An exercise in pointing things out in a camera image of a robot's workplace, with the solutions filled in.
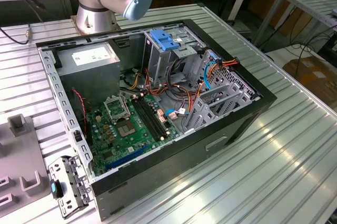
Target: ram slot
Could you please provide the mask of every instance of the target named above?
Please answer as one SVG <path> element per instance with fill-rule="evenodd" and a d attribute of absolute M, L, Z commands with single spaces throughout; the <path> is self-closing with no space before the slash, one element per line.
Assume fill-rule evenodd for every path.
<path fill-rule="evenodd" d="M 144 102 L 144 100 L 133 100 L 132 104 L 155 141 L 161 140 L 161 137 L 167 137 L 166 131 L 163 129 L 157 117 L 153 114 L 153 111 L 148 104 Z"/>

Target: blue tab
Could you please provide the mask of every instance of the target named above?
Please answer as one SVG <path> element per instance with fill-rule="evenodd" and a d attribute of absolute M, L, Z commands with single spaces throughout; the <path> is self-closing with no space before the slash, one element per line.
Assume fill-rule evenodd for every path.
<path fill-rule="evenodd" d="M 52 183 L 52 192 L 55 192 L 56 188 L 55 188 L 55 183 Z"/>
<path fill-rule="evenodd" d="M 152 38 L 161 46 L 162 50 L 172 50 L 180 47 L 178 43 L 175 43 L 171 37 L 163 30 L 150 31 Z"/>

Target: metal extrusion table surface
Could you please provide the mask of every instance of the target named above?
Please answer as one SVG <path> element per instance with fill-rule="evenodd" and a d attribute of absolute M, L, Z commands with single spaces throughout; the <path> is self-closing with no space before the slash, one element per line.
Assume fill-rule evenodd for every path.
<path fill-rule="evenodd" d="M 193 19 L 276 96 L 232 145 L 126 207 L 104 223 L 324 223 L 337 207 L 337 114 L 215 14 L 198 5 L 148 11 L 122 28 Z M 70 20 L 33 24 L 34 42 L 78 35 Z M 24 39 L 26 26 L 8 27 Z M 34 44 L 0 37 L 0 121 L 32 116 L 46 166 L 73 150 Z M 1 223 L 62 222 L 49 195 Z M 67 223 L 98 223 L 92 201 Z"/>
<path fill-rule="evenodd" d="M 267 28 L 270 20 L 276 13 L 282 1 L 283 0 L 275 0 L 273 6 L 271 7 L 262 25 L 260 26 L 259 31 L 257 32 L 257 35 L 253 42 L 254 45 L 256 45 L 260 41 L 265 29 Z M 287 1 L 290 3 L 290 5 L 285 11 L 282 19 L 277 24 L 276 28 L 285 21 L 286 17 L 290 14 L 290 12 L 294 7 L 298 7 L 304 12 L 310 14 L 313 18 L 315 18 L 318 21 L 318 23 L 321 22 L 328 27 L 337 26 L 337 17 L 332 14 L 332 10 L 337 9 L 337 0 L 287 0 Z"/>

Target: side panel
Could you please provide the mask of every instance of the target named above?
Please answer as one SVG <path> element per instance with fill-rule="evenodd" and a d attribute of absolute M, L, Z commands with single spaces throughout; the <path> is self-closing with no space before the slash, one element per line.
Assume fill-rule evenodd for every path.
<path fill-rule="evenodd" d="M 101 195 L 96 195 L 96 203 L 101 220 L 107 219 L 124 207 L 179 176 L 184 171 L 198 165 L 214 153 L 225 148 L 229 142 L 234 142 L 237 136 L 241 135 L 247 128 L 247 122 L 251 123 L 258 115 L 260 115 L 260 112 L 254 115 L 247 115 L 151 168 L 125 180 L 111 190 L 105 191 Z"/>

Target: red cable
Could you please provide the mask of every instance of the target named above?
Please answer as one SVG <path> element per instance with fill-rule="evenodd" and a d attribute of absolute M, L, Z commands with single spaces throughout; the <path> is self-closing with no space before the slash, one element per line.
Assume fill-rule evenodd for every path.
<path fill-rule="evenodd" d="M 82 99 L 81 95 L 75 89 L 72 89 L 72 91 L 75 92 L 75 94 L 80 98 L 80 101 L 82 103 L 83 117 L 84 117 L 84 132 L 85 132 L 84 136 L 86 137 L 86 118 L 85 118 L 85 107 L 84 107 L 83 99 Z"/>

